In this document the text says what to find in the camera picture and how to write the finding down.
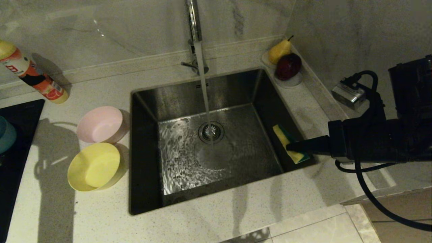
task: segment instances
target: floor tile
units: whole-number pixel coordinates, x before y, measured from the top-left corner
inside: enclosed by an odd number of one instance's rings
[[[360,204],[348,205],[345,206],[345,209],[362,238],[363,243],[381,243],[372,223]]]
[[[347,213],[273,237],[273,243],[362,243]]]
[[[255,232],[239,236],[230,240],[223,241],[221,243],[272,243],[271,241],[263,241],[270,238],[269,228],[257,230]]]
[[[327,218],[343,214],[345,212],[345,208],[340,204],[333,205],[327,208],[320,208],[271,225],[269,227],[270,233],[272,237],[275,237],[280,234],[290,232],[319,221],[323,221]]]

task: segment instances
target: fruit plate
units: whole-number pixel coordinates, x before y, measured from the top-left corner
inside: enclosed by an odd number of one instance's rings
[[[263,53],[263,55],[261,56],[261,61],[264,63],[264,65],[266,65],[267,67],[269,67],[269,68],[271,68],[271,69],[273,69],[273,70],[275,70],[276,69],[276,65],[274,65],[273,63],[271,63],[270,61],[269,61],[269,52],[268,51],[265,51],[264,53]]]
[[[299,85],[302,82],[302,80],[303,80],[303,74],[300,71],[296,75],[294,75],[294,77],[292,77],[292,78],[290,78],[288,80],[282,81],[282,80],[279,80],[276,77],[274,77],[274,80],[275,80],[275,83],[278,86],[280,86],[280,87],[282,87],[284,89],[289,89],[289,88],[292,88],[294,86]]]

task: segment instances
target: black cable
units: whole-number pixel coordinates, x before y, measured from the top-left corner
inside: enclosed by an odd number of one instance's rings
[[[372,95],[372,99],[370,101],[370,107],[369,107],[369,108],[372,108],[372,111],[375,111],[375,108],[376,108],[375,98],[376,98],[376,96]],[[368,186],[366,185],[365,179],[363,178],[363,174],[362,174],[362,167],[360,164],[360,155],[359,155],[360,149],[359,148],[360,148],[360,142],[363,139],[363,136],[366,132],[366,129],[368,128],[369,123],[371,121],[372,114],[373,114],[373,112],[369,113],[369,118],[367,119],[367,122],[364,125],[364,127],[362,127],[362,129],[361,129],[360,137],[356,143],[355,151],[354,151],[354,166],[356,169],[357,179],[360,183],[361,188],[363,189],[363,191],[365,192],[365,194],[369,198],[369,200],[373,203],[373,205],[379,211],[381,211],[383,214],[385,214],[387,217],[389,217],[389,218],[393,219],[394,221],[397,221],[401,224],[407,225],[409,227],[432,232],[432,225],[430,225],[430,224],[423,224],[420,222],[415,222],[415,221],[403,218],[399,215],[396,215],[396,214],[390,212],[376,199],[376,197],[372,194],[372,192],[369,190]]]
[[[372,90],[376,92],[378,88],[378,75],[375,72],[369,70],[364,70],[358,73],[358,75],[360,76],[364,74],[367,74],[372,77]]]
[[[336,164],[336,167],[340,171],[342,171],[342,172],[345,172],[345,173],[356,173],[355,169],[345,169],[345,168],[343,168],[340,165],[341,163],[339,161],[337,161],[337,160],[334,163]],[[380,165],[377,165],[377,166],[372,166],[372,167],[369,167],[369,168],[364,168],[364,169],[362,169],[362,173],[369,172],[369,171],[374,171],[374,170],[378,170],[378,169],[382,169],[382,168],[389,167],[389,166],[392,166],[392,165],[395,165],[395,164],[396,163],[385,163],[385,164],[380,164]]]

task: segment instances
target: bottle cap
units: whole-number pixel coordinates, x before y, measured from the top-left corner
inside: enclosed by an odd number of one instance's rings
[[[0,60],[5,59],[16,51],[16,46],[0,39]]]

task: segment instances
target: yellow bowl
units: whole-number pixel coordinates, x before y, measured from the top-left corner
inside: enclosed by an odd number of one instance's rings
[[[118,149],[108,143],[90,145],[79,152],[69,165],[69,185],[80,192],[89,192],[114,185],[120,165]]]

